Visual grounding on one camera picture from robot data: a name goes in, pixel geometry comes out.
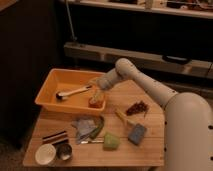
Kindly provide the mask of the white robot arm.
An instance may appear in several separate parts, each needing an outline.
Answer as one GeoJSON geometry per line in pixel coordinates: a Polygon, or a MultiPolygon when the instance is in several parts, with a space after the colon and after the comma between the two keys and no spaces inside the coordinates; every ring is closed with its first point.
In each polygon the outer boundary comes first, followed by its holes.
{"type": "Polygon", "coordinates": [[[213,109],[200,95],[179,93],[139,71],[126,58],[93,82],[101,90],[134,81],[163,110],[165,121],[164,171],[213,171],[213,109]]]}

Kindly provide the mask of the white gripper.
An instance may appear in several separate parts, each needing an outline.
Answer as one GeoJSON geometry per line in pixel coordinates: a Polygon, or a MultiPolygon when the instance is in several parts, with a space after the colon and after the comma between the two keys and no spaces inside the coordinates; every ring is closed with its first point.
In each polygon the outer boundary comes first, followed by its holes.
{"type": "Polygon", "coordinates": [[[103,74],[100,77],[92,78],[88,81],[88,85],[97,86],[95,92],[92,96],[93,102],[102,101],[104,99],[104,92],[102,90],[110,90],[117,83],[122,81],[122,77],[117,73],[115,69],[110,70],[109,72],[103,74]]]}

